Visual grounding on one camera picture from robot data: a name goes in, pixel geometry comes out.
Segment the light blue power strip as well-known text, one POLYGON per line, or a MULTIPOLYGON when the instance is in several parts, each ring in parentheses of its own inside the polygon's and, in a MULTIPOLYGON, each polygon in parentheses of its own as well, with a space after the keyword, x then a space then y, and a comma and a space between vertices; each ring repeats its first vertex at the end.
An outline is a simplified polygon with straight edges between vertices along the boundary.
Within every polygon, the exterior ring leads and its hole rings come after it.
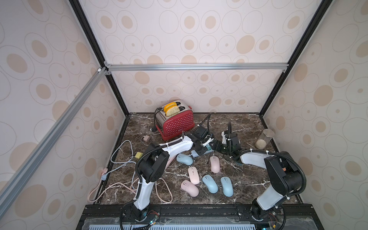
POLYGON ((202 156, 204 154, 208 154, 208 153, 212 153, 213 149, 211 148, 210 145, 206 145, 205 147, 202 147, 201 149, 193 149, 191 150, 191 156, 193 158, 202 156))

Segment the pink mouse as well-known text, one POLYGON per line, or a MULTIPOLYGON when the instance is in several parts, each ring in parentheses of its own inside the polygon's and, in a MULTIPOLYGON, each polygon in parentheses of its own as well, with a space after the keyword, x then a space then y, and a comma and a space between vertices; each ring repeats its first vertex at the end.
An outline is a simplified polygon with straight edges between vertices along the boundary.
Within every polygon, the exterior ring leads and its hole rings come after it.
POLYGON ((196 167, 189 167, 188 168, 188 175, 190 178, 190 182, 194 185, 198 185, 200 183, 198 171, 196 167))
POLYGON ((220 162, 219 158, 217 156, 211 156, 210 159, 210 169, 213 173, 219 173, 220 172, 220 162))
POLYGON ((199 195, 199 189, 188 180, 184 180, 181 183, 181 189, 187 192, 191 197, 196 197, 199 195))

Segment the yellow charger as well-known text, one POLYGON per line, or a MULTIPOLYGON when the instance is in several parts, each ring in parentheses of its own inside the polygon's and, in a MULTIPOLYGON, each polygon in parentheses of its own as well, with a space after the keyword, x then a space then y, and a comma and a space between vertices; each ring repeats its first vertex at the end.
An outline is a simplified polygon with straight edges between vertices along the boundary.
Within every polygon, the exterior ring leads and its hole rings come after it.
POLYGON ((140 159, 142 156, 143 156, 142 152, 137 152, 136 155, 135 155, 135 158, 140 159))

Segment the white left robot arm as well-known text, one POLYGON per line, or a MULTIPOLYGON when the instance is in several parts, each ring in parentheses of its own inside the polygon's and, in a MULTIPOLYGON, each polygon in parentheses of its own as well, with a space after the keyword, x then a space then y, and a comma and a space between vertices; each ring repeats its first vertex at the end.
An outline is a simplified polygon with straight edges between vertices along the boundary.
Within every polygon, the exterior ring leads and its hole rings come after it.
POLYGON ((123 215, 131 214, 133 219, 142 221, 148 213, 150 196, 155 182, 162 177, 166 167, 180 153, 195 150, 198 155, 207 151, 207 145, 214 140, 214 135, 207 127, 198 125, 194 130, 184 132, 171 142, 152 143, 145 150, 135 167, 139 178, 136 195, 124 205, 123 215))

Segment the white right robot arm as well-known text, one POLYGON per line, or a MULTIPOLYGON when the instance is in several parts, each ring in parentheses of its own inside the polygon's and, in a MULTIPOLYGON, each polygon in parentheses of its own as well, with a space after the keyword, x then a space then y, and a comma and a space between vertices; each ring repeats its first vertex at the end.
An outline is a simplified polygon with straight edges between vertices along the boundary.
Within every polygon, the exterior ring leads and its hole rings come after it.
POLYGON ((229 131, 222 135, 223 140, 214 140, 211 148, 232 160, 266 169, 270 186, 252 202, 251 214, 256 221, 262 221, 266 215, 282 203, 302 193, 307 185, 306 174, 286 151, 270 152, 241 148, 236 133, 229 131))

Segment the blue mouse near strip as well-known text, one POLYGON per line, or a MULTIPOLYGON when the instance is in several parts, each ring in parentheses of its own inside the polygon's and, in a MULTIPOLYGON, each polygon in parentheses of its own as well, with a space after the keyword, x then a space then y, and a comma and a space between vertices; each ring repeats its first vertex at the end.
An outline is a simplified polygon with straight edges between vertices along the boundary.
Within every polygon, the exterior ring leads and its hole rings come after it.
POLYGON ((185 154, 178 154, 176 156, 176 160, 179 162, 179 163, 182 163, 182 164, 185 164, 187 166, 190 166, 193 164, 193 158, 191 156, 188 156, 188 155, 185 155, 185 154))

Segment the blue mouse far right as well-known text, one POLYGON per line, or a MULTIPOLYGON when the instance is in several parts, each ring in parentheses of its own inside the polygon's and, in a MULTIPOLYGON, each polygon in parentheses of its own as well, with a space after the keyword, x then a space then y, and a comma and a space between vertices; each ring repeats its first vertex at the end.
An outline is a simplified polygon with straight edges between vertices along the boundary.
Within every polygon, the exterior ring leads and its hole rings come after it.
POLYGON ((226 197, 232 197, 233 196, 233 186, 232 186, 231 179, 227 176, 224 176, 221 178, 220 181, 222 185, 223 194, 226 197))

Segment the blue mouse middle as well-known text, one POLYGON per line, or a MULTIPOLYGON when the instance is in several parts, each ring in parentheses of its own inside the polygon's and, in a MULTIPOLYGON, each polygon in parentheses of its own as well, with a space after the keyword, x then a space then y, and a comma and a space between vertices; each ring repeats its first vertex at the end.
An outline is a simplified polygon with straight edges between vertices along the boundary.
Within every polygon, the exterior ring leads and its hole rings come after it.
POLYGON ((215 180, 212 178, 211 175, 207 174, 202 177, 202 182, 206 185, 209 192, 215 194, 218 192, 219 188, 216 184, 215 180))

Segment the red polka dot toaster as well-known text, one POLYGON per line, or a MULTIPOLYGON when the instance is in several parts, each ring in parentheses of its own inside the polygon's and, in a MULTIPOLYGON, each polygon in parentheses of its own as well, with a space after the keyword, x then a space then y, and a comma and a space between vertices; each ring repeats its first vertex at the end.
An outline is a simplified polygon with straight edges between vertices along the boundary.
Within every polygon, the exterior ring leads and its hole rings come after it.
POLYGON ((167 117, 163 111, 164 106, 158 107, 154 113, 155 127, 161 134, 164 141, 173 139, 182 134, 182 132, 189 131, 195 125, 194 113, 191 106, 187 105, 183 100, 176 100, 180 112, 167 117))

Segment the glass jar with powder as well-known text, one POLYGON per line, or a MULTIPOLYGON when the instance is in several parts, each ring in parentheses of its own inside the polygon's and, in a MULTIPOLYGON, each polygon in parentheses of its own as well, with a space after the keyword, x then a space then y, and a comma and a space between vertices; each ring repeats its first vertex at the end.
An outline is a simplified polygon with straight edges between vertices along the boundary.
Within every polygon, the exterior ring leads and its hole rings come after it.
POLYGON ((258 140, 255 143, 255 147, 257 149, 265 149, 267 144, 271 141, 271 139, 274 137, 275 132, 272 129, 264 129, 258 138, 258 140))

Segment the yellow toast slice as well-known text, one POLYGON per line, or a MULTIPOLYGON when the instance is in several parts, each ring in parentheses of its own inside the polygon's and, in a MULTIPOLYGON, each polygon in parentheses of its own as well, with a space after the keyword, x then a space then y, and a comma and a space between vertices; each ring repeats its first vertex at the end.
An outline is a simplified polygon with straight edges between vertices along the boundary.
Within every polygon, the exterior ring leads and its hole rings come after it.
POLYGON ((180 112, 179 106, 176 102, 169 103, 164 106, 163 111, 167 117, 171 117, 180 112))

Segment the silver back frame bar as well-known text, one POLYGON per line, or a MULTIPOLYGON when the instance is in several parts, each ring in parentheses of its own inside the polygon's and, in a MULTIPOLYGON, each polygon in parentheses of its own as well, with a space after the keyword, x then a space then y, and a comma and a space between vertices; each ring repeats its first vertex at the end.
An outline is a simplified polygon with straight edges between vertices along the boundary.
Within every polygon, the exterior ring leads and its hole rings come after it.
POLYGON ((286 70, 287 63, 109 64, 110 71, 286 70))

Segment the black front rail base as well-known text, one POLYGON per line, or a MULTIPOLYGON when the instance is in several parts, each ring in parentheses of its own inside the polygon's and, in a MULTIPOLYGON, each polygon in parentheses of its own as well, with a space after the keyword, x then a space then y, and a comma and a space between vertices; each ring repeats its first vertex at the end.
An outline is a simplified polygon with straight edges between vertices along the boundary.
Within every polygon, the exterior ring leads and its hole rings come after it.
POLYGON ((137 221, 128 206, 88 205, 78 230, 134 230, 150 222, 151 230, 322 230, 311 204, 286 204, 262 221, 252 218, 249 204, 151 205, 147 216, 137 221))

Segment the black right frame post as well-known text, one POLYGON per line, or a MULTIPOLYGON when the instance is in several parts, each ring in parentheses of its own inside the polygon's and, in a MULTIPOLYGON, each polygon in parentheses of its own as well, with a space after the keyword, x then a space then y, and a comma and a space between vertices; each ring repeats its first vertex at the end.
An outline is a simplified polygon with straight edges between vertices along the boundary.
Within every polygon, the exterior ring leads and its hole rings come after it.
POLYGON ((270 108, 272 102, 276 98, 278 92, 280 91, 282 85, 288 78, 289 74, 291 73, 293 67, 297 63, 299 57, 303 53, 304 49, 306 48, 308 42, 312 38, 313 34, 316 32, 317 27, 321 23, 323 17, 327 13, 330 6, 333 4, 333 0, 323 0, 319 4, 315 14, 312 16, 310 22, 308 23, 304 34, 302 35, 300 41, 298 42, 295 50, 293 51, 289 61, 287 69, 281 73, 276 85, 274 86, 273 90, 270 93, 270 96, 267 98, 264 106, 262 107, 261 111, 259 112, 260 117, 264 117, 267 110, 270 108))

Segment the black corner frame post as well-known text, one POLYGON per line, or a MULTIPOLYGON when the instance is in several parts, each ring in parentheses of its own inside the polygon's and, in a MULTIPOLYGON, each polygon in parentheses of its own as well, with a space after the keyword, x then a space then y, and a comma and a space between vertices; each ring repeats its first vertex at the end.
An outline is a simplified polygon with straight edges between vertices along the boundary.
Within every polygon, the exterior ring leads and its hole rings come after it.
MULTIPOLYGON (((78 0, 69 0, 69 3, 77 17, 77 20, 84 32, 84 34, 86 35, 86 38, 89 42, 89 45, 91 46, 93 53, 95 54, 98 63, 100 64, 101 67, 106 67, 107 70, 109 70, 108 66, 105 64, 105 57, 100 49, 100 46, 97 42, 97 39, 94 35, 94 32, 92 31, 92 28, 88 22, 88 19, 84 13, 84 10, 82 9, 81 3, 78 0)), ((117 99, 118 104, 120 105, 123 114, 128 117, 129 116, 129 111, 127 109, 127 106, 123 100, 123 97, 118 89, 118 86, 116 84, 116 81, 114 80, 113 76, 111 73, 108 73, 107 76, 107 81, 115 95, 115 98, 117 99)))

